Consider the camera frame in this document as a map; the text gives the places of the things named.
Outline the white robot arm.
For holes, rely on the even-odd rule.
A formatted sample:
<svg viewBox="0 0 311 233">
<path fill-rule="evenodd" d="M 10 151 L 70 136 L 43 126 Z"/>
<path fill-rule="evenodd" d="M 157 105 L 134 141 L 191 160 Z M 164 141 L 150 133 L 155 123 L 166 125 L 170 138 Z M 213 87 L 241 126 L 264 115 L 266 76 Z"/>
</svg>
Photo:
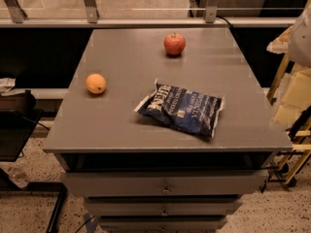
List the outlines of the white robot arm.
<svg viewBox="0 0 311 233">
<path fill-rule="evenodd" d="M 311 67 L 311 7 L 307 7 L 297 18 L 289 40 L 291 61 Z"/>
</svg>

